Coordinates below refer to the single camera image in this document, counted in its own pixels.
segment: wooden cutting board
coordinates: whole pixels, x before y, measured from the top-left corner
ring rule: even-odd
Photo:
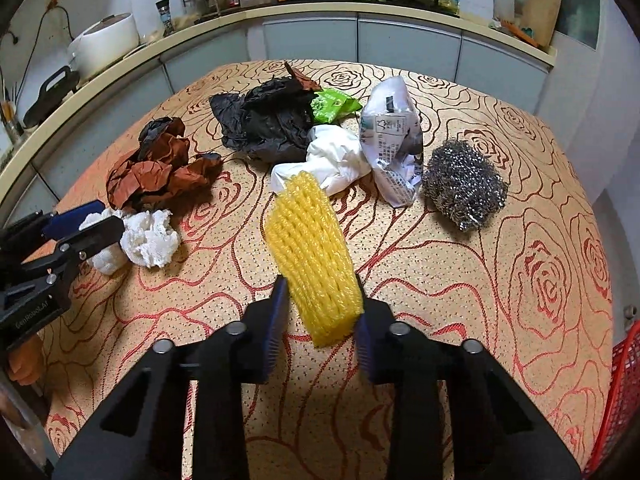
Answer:
[[[527,0],[522,9],[521,27],[533,30],[533,38],[548,46],[556,28],[562,0]]]

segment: green snack packet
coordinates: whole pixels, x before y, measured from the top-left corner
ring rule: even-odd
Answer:
[[[316,98],[311,101],[311,108],[316,123],[332,124],[335,120],[360,110],[362,105],[344,92],[327,88],[316,92]]]

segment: table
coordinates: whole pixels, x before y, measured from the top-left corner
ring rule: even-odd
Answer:
[[[609,389],[610,279],[591,206],[551,131],[517,108],[445,80],[357,63],[293,65],[363,103],[380,80],[402,75],[420,110],[425,160],[445,139],[466,139],[509,183],[505,209],[469,235],[423,198],[392,209],[371,175],[332,204],[366,292],[434,338],[482,341],[584,465]],[[214,70],[130,127],[61,200],[60,210],[105,200],[107,171],[137,146],[151,118],[181,117],[192,155],[214,149],[225,159],[209,200],[194,206],[187,198],[174,208],[183,243],[169,266],[127,267],[111,279],[84,266],[72,286],[71,311],[44,330],[44,382],[52,396],[47,432],[59,452],[156,338],[203,339],[268,296],[277,274],[261,231],[273,199],[270,168],[222,146],[208,97],[282,75],[279,61]],[[357,127],[354,119],[344,126]],[[356,371],[351,338],[315,349],[292,309],[270,382],[244,386],[252,478],[382,477],[391,389],[369,386]]]

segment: gray cabinet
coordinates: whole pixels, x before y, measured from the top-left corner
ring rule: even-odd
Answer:
[[[487,38],[463,35],[456,83],[535,113],[546,76],[546,65],[531,57]]]
[[[357,61],[357,20],[352,15],[287,15],[264,22],[269,59]]]
[[[33,168],[30,165],[28,168],[31,173],[34,173]],[[26,187],[21,197],[18,199],[17,204],[9,215],[7,223],[11,224],[35,211],[42,210],[45,213],[49,212],[57,203],[58,199],[52,192],[50,192],[49,188],[45,186],[42,179],[36,174],[31,179],[31,182]]]
[[[132,82],[121,80],[116,86],[113,97],[98,105],[89,104],[92,111],[86,111],[88,118],[72,128],[55,148],[48,146],[34,159],[34,165],[56,195],[64,196],[114,140],[172,95],[160,66]]]
[[[244,28],[217,32],[201,41],[198,46],[189,43],[181,46],[182,50],[188,50],[178,56],[172,57],[171,52],[161,56],[175,92],[221,65],[249,60]]]
[[[462,35],[444,25],[358,17],[358,61],[453,81]]]

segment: white rice cooker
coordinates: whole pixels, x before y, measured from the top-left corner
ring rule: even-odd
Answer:
[[[87,81],[140,44],[133,14],[108,16],[79,34],[69,45],[69,65]]]

